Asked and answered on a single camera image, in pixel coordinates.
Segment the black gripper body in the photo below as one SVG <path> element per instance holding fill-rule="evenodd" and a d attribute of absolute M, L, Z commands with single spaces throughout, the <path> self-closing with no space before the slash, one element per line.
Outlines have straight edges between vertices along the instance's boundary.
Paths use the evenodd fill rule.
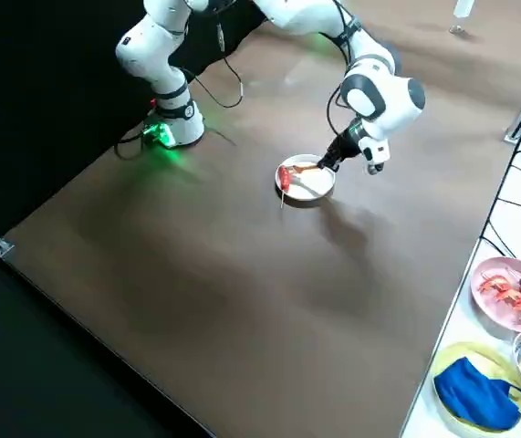
<path fill-rule="evenodd" d="M 347 127 L 330 143 L 326 152 L 327 161 L 344 161 L 361 154 L 360 136 L 354 128 Z"/>

